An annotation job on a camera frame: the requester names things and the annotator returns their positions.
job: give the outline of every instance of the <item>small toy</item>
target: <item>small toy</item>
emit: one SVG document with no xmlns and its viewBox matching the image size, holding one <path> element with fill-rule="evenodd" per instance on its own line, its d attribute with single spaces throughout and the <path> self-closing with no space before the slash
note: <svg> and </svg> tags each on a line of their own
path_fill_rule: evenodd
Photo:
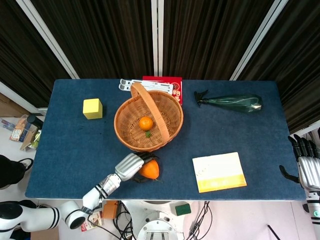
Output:
<svg viewBox="0 0 320 240">
<path fill-rule="evenodd" d="M 102 119 L 102 104 L 99 98 L 83 100 L 83 115 L 87 119 Z"/>
</svg>

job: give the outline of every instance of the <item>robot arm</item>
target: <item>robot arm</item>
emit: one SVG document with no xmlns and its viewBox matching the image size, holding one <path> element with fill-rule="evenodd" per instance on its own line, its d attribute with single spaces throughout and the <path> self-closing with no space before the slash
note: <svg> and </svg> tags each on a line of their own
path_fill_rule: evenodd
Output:
<svg viewBox="0 0 320 240">
<path fill-rule="evenodd" d="M 25 232 L 55 228 L 60 219 L 63 219 L 70 229 L 80 227 L 103 199 L 112 194 L 121 182 L 131 179 L 145 163 L 153 158 L 156 156 L 148 152 L 127 155 L 115 166 L 115 173 L 108 175 L 83 196 L 81 209 L 74 201 L 65 202 L 59 207 L 36 209 L 17 202 L 0 202 L 0 240 L 8 240 L 18 224 L 21 224 Z"/>
<path fill-rule="evenodd" d="M 320 240 L 320 150 L 312 141 L 307 141 L 298 135 L 288 137 L 298 165 L 298 176 L 287 173 L 280 165 L 282 175 L 295 183 L 300 183 L 306 193 L 306 202 L 309 208 L 315 237 Z"/>
</svg>

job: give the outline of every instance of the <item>wicker basket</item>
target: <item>wicker basket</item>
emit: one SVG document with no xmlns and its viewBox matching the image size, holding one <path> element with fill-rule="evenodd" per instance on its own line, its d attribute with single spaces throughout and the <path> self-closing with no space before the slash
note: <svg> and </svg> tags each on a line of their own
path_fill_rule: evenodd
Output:
<svg viewBox="0 0 320 240">
<path fill-rule="evenodd" d="M 178 101 L 162 91 L 147 91 L 140 83 L 131 85 L 131 95 L 114 117 L 114 130 L 119 140 L 137 152 L 152 152 L 170 142 L 184 120 Z M 144 116 L 153 120 L 150 137 L 139 127 L 139 120 Z"/>
</svg>

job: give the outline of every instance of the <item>notebook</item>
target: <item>notebook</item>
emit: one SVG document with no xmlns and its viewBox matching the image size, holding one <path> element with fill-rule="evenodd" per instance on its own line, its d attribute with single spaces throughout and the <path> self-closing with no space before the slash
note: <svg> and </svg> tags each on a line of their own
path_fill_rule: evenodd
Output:
<svg viewBox="0 0 320 240">
<path fill-rule="evenodd" d="M 199 193 L 247 186 L 237 152 L 192 161 Z"/>
</svg>

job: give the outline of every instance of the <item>orange fruit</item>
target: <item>orange fruit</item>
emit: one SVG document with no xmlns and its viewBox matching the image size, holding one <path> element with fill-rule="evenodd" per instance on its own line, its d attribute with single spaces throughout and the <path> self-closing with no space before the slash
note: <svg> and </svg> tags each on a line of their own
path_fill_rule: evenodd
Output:
<svg viewBox="0 0 320 240">
<path fill-rule="evenodd" d="M 148 179 L 157 179 L 159 177 L 159 165 L 155 159 L 147 162 L 139 170 L 139 174 Z"/>
<path fill-rule="evenodd" d="M 153 124 L 154 124 L 154 121 L 152 121 L 152 119 L 148 116 L 142 117 L 139 121 L 139 127 L 143 131 L 149 131 L 152 128 Z"/>
</svg>

